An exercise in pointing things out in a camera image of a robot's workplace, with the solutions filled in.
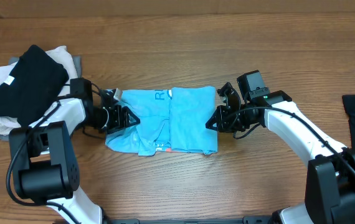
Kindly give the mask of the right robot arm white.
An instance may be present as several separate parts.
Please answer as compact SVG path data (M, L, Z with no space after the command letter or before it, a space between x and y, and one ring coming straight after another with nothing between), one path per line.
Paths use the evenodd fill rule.
M355 149L315 126L284 91L217 91L218 106L206 128L249 134L263 126L280 137L307 167L304 202L278 210L269 223L355 223Z

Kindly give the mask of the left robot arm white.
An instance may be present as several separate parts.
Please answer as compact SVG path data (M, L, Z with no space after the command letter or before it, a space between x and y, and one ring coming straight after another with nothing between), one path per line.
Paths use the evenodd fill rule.
M66 223L111 223L80 186L71 135L86 126L112 134L140 119L119 104L123 92L117 88L102 90L84 78L72 79L68 87L69 94L57 97L42 119L10 132L6 190L14 202L49 207Z

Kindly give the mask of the light blue t-shirt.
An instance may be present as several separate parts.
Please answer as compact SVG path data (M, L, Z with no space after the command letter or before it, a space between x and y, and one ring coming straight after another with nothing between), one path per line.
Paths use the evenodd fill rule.
M159 151L216 153L217 132L206 128L215 111L215 94L213 86L125 90L118 104L129 108L140 123L107 135L105 145L139 156Z

